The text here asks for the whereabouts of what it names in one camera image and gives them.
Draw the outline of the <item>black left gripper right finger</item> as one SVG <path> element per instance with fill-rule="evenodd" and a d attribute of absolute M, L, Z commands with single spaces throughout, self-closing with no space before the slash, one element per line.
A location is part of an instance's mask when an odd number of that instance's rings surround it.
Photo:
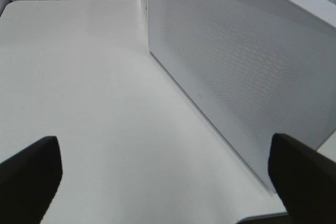
<path fill-rule="evenodd" d="M 293 223 L 335 223 L 335 162 L 282 133 L 272 136 L 268 175 Z"/>

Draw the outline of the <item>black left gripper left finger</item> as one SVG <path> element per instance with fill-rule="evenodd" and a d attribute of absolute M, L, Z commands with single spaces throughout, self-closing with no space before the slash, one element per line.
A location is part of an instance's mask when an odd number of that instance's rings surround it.
<path fill-rule="evenodd" d="M 41 223 L 63 175 L 55 136 L 43 137 L 1 163 L 1 223 Z"/>

